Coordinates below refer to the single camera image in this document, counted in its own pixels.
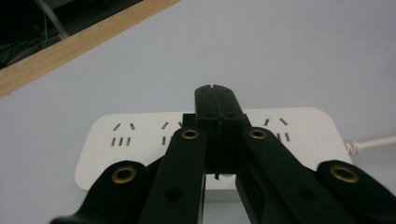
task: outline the gold rivet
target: gold rivet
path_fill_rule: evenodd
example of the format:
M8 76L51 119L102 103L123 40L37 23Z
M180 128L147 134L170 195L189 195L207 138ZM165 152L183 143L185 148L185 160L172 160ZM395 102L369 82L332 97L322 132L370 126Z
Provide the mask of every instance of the gold rivet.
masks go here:
M125 184L136 177L136 169L133 166L124 166L117 169L111 179L116 184Z
M262 130L254 129L248 133L252 138L264 139L267 137L267 133Z
M199 136L199 133L198 133L198 131L196 131L194 129L188 129L188 130L183 131L181 133L181 136L184 137L185 139L194 139Z
M330 168L330 173L335 178L350 184L356 183L359 180L358 175L345 166L334 165Z

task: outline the power outlet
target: power outlet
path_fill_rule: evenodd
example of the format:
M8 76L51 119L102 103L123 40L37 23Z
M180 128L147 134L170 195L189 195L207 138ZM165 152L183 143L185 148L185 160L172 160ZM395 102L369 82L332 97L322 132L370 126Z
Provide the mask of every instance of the power outlet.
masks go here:
M76 170L76 182L89 189L99 175L117 161L149 165L166 151L185 112L115 114L91 127ZM332 119L312 107L244 110L253 126L273 132L306 167L322 161L351 162ZM234 176L206 177L207 201L238 201Z

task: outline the tabletop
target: tabletop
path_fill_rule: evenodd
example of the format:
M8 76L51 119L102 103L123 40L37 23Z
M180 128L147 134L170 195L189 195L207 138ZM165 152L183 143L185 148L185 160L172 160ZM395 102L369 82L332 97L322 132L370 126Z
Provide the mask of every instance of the tabletop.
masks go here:
M395 1L183 0L0 99L1 223L71 215L91 125L107 114L192 111L219 84L248 108L313 106L344 139L396 134ZM353 162L396 194L396 146ZM206 203L204 223L248 223Z

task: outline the table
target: table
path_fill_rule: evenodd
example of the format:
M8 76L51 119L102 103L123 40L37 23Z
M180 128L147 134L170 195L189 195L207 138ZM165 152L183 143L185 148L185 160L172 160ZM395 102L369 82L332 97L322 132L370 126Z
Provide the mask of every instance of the table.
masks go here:
M396 2L184 0L0 99L0 219L48 223L81 205L74 172L113 113L193 110L231 88L243 108L313 106L344 139L396 134ZM396 194L395 146L353 161ZM205 223L248 223L207 203Z

